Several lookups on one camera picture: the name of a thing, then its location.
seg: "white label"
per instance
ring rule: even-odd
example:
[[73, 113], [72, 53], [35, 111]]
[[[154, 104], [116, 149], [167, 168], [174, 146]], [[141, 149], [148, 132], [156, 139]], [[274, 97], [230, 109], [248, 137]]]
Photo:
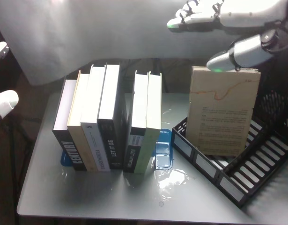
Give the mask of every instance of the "white label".
[[140, 135], [130, 135], [130, 137], [129, 137], [129, 144], [128, 144], [128, 145], [132, 145], [132, 146], [142, 146], [143, 139], [144, 139], [144, 136], [140, 136]]
[[183, 151], [188, 157], [191, 157], [192, 148], [188, 146], [178, 135], [174, 137], [174, 143], [177, 145], [181, 151]]
[[200, 155], [197, 155], [196, 163], [212, 178], [214, 178], [216, 170], [204, 158], [202, 158]]
[[221, 180], [220, 185], [238, 202], [243, 198], [244, 194], [240, 192], [233, 184], [231, 184], [225, 177], [223, 177]]

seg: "green light on fingertip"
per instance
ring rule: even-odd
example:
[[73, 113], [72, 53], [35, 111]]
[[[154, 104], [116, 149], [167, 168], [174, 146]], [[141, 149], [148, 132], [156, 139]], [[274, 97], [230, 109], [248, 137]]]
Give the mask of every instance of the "green light on fingertip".
[[221, 69], [213, 69], [213, 71], [216, 72], [216, 73], [223, 72], [223, 70], [221, 70]]

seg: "black basket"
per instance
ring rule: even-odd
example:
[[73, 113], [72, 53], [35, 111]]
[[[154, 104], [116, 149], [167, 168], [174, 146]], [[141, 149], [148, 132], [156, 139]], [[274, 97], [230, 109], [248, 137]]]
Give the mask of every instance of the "black basket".
[[187, 118], [172, 129], [171, 145], [238, 207], [288, 158], [288, 80], [277, 79], [266, 74], [261, 81], [246, 148], [237, 157], [201, 153], [185, 138]]

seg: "green book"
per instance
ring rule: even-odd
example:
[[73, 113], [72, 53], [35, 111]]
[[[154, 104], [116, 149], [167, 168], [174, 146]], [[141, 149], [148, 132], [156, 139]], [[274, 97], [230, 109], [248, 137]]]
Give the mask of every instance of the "green book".
[[162, 122], [162, 74], [148, 75], [146, 131], [134, 173], [144, 173], [155, 149]]

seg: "table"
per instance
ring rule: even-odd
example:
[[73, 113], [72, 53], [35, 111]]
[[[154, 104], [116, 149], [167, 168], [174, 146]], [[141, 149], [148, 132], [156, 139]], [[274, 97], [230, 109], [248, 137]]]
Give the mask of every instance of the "table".
[[[177, 151], [167, 171], [144, 175], [76, 172], [62, 167], [52, 133], [59, 93], [52, 94], [30, 160], [17, 211], [25, 216], [116, 218], [230, 224], [288, 224], [288, 162], [240, 210]], [[126, 95], [127, 110], [130, 95]], [[188, 95], [163, 94], [162, 128], [187, 116]]]

